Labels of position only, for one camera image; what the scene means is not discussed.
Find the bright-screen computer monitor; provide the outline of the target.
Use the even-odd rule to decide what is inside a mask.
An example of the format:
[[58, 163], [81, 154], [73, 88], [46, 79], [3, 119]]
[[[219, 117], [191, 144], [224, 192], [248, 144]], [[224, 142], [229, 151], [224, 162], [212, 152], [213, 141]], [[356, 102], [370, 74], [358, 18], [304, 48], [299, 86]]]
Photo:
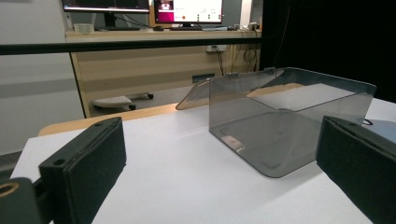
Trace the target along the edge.
[[157, 23], [222, 23], [223, 0], [153, 0], [153, 7]]

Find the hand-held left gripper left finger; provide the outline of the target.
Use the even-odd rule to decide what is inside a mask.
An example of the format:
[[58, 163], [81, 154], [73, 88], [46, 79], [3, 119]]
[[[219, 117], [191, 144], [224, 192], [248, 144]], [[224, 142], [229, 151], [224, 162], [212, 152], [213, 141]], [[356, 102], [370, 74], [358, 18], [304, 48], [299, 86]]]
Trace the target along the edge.
[[126, 165], [120, 117], [94, 123], [39, 164], [55, 224], [91, 224]]

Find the transparent grey lidded plastic box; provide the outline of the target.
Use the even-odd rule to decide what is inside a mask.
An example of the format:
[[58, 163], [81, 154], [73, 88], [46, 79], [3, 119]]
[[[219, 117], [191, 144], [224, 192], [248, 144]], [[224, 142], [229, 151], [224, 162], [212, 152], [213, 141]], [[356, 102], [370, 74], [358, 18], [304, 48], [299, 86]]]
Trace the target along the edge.
[[195, 83], [177, 109], [209, 106], [209, 131], [263, 175], [316, 159], [325, 116], [363, 123], [376, 86], [301, 68], [230, 73]]

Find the light wooden desk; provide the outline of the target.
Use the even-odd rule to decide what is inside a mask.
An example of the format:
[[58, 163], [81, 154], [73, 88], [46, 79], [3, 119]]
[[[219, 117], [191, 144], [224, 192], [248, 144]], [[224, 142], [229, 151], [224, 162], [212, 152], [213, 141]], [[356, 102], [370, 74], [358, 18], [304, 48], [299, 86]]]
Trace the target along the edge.
[[[68, 31], [65, 40], [113, 42], [262, 36], [253, 31], [111, 31], [87, 35]], [[72, 52], [71, 60], [86, 117], [92, 115], [91, 100], [190, 86], [203, 75], [219, 76], [230, 71], [245, 72], [251, 64], [243, 59], [249, 47], [259, 44], [227, 45], [223, 52], [206, 52], [206, 46], [157, 49], [127, 49]]]

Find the black horizontal frame bar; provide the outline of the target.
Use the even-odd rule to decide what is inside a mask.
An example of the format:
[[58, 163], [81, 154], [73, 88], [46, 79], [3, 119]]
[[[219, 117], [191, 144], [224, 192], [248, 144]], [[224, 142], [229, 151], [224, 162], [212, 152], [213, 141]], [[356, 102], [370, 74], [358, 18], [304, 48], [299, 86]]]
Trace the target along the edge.
[[0, 56], [261, 43], [262, 37], [0, 45]]

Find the black curtain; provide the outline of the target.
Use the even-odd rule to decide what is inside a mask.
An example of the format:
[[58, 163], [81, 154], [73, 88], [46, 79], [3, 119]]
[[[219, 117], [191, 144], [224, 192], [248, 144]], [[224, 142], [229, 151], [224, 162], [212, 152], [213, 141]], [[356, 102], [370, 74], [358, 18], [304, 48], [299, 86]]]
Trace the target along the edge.
[[262, 0], [261, 67], [298, 67], [377, 86], [396, 103], [396, 0]]

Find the white wheeled chair base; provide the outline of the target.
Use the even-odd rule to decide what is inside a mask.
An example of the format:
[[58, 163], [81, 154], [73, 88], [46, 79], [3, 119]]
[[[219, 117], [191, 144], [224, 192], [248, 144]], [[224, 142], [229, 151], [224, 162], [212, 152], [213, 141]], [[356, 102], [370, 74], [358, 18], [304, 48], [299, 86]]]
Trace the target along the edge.
[[116, 97], [102, 98], [91, 100], [95, 108], [118, 108], [127, 106], [130, 110], [136, 110], [136, 105], [133, 103], [135, 99], [152, 100], [154, 94], [151, 92], [144, 92], [132, 95], [122, 95]]

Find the white round container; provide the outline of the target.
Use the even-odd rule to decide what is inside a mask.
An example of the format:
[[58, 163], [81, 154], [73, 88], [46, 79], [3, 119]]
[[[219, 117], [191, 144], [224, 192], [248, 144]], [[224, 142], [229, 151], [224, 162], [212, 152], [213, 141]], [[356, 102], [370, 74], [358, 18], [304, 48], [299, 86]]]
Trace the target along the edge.
[[79, 34], [90, 34], [94, 32], [94, 26], [90, 23], [75, 23], [74, 30]]

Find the dark-screen computer monitor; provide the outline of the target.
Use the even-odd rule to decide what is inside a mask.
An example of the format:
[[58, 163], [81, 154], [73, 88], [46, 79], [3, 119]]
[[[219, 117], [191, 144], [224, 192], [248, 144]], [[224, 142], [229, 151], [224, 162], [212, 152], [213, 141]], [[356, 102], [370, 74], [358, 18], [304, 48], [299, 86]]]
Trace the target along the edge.
[[64, 12], [103, 13], [106, 28], [116, 27], [115, 14], [149, 13], [149, 0], [61, 0]]

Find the white cabinet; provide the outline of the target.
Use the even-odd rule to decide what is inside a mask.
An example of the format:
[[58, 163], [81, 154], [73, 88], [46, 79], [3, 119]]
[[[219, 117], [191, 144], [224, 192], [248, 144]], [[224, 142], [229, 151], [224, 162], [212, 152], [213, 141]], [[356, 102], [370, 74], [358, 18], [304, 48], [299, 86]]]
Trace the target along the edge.
[[[63, 43], [66, 29], [60, 0], [0, 0], [0, 45]], [[83, 117], [68, 54], [0, 55], [0, 155]]]

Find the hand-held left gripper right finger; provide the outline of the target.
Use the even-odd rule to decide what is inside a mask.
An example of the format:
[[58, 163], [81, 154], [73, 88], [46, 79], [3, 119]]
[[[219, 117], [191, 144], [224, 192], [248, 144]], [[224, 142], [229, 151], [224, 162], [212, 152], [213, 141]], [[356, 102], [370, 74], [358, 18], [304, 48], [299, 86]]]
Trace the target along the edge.
[[396, 224], [396, 143], [354, 122], [326, 116], [316, 161], [374, 224]]

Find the white table cover board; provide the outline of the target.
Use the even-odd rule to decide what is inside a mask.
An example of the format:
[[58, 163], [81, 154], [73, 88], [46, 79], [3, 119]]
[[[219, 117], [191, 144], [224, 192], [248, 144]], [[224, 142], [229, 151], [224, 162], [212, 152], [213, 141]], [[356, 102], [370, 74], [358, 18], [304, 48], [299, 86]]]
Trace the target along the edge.
[[371, 224], [315, 163], [260, 174], [198, 107], [124, 122], [127, 164], [92, 224]]

